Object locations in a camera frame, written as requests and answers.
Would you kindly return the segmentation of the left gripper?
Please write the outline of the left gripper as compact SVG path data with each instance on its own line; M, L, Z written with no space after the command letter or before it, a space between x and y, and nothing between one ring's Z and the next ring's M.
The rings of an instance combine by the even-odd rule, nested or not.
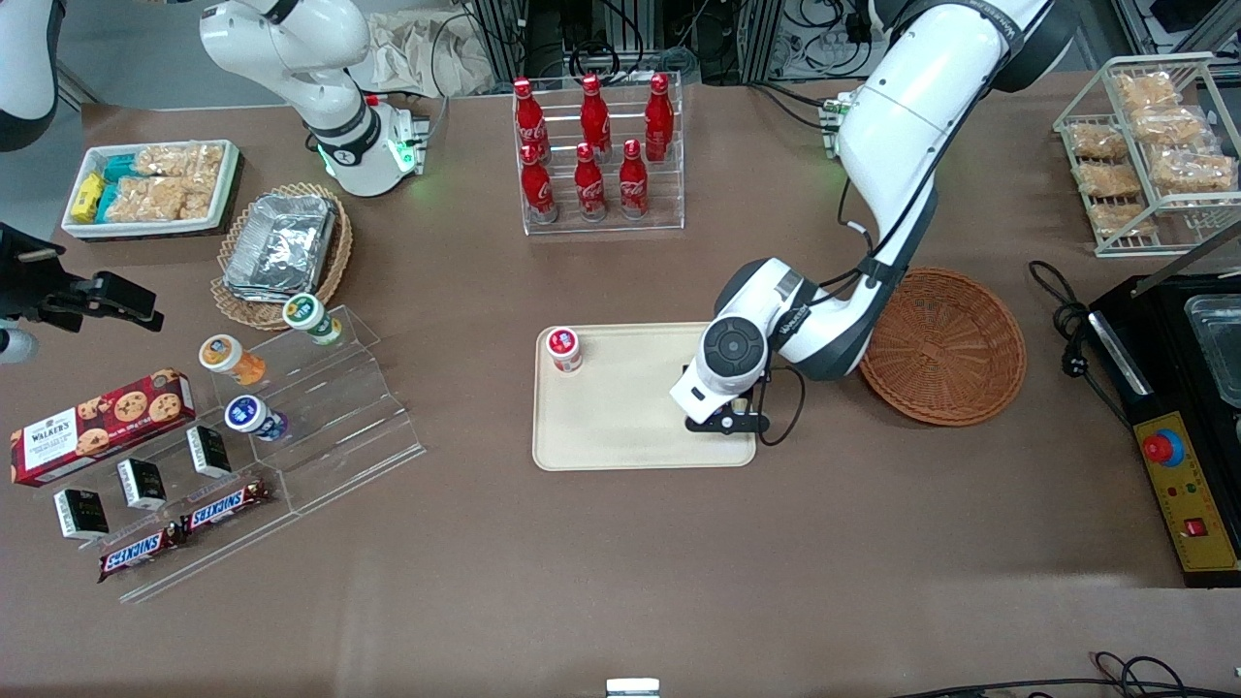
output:
M709 366L686 366L670 389L670 397L686 415L685 428L695 433L764 433L769 419L756 411L715 414L750 388L750 373L725 376Z

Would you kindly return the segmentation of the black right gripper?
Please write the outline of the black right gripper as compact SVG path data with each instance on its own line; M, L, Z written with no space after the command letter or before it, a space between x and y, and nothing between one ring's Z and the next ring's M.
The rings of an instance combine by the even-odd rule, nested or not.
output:
M63 270L60 256L65 248L1 225L1 317L55 325L58 330L79 333L88 315L137 324L143 330L163 330L164 315L155 309L156 296L150 289L115 273L96 273L92 279L92 306L84 291L89 282Z

